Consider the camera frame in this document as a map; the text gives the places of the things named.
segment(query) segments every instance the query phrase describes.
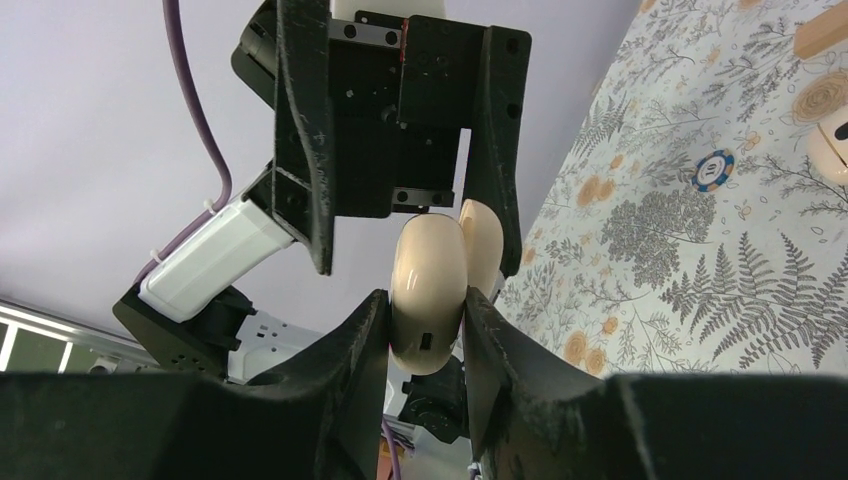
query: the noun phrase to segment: poker chip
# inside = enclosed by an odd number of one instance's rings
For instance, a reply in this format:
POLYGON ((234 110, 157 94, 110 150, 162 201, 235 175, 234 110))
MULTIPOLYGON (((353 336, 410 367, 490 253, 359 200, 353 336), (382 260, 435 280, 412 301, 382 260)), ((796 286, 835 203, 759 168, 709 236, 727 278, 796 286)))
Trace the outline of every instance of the poker chip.
POLYGON ((699 192, 712 192, 727 181, 733 172, 733 155, 730 150, 716 150, 698 162, 692 186, 699 192))

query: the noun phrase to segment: floral pattern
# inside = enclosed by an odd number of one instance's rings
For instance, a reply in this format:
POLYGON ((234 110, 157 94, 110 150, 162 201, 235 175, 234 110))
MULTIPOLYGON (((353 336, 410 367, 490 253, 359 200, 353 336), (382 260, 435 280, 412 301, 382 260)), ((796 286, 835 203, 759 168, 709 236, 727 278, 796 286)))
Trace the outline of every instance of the floral pattern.
POLYGON ((848 371, 848 190, 804 138, 848 104, 838 0, 644 0, 497 306, 593 375, 848 371), (720 188, 691 186, 729 149, 720 188))

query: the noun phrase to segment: purple cable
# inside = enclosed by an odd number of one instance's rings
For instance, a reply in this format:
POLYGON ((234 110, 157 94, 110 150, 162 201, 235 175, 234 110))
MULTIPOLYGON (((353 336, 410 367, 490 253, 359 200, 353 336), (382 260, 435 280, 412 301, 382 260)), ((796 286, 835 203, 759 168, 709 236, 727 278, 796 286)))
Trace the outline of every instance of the purple cable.
MULTIPOLYGON (((203 107, 200 105, 200 99, 197 97, 197 88, 194 85, 194 80, 191 78, 191 68, 188 65, 188 56, 186 55, 185 40, 183 39, 183 27, 180 21, 180 2, 179 0, 162 0, 162 8, 165 10, 165 30, 168 33, 168 43, 171 47, 171 57, 174 60, 174 68, 177 71, 177 78, 180 81, 180 88, 183 91, 188 111, 191 113, 191 118, 194 120, 194 126, 197 127, 197 133, 200 134, 200 139, 212 157, 212 163, 218 170, 221 176, 221 195, 212 204, 212 210, 220 211, 227 205, 230 200, 230 195, 233 192, 233 177, 230 174, 230 169, 227 167, 227 162, 224 156, 221 155, 221 150, 215 142, 215 137, 212 135, 212 130, 209 128, 209 123, 206 121, 206 115, 203 113, 203 107)), ((205 211, 200 216, 194 219, 186 228, 183 229, 170 243, 165 245, 165 248, 159 252, 159 260, 168 258, 174 253, 188 237, 197 231, 212 218, 212 213, 205 211)), ((147 262, 147 265, 141 269, 138 276, 135 278, 135 283, 144 280, 150 272, 156 268, 158 262, 156 259, 147 262)))
POLYGON ((386 421, 386 417, 383 417, 382 421, 383 425, 383 436, 386 437, 386 443, 389 444, 389 455, 392 456, 392 478, 394 480, 400 480, 400 460, 397 457, 397 446, 395 445, 395 436, 392 434, 392 427, 389 426, 389 422, 386 421))

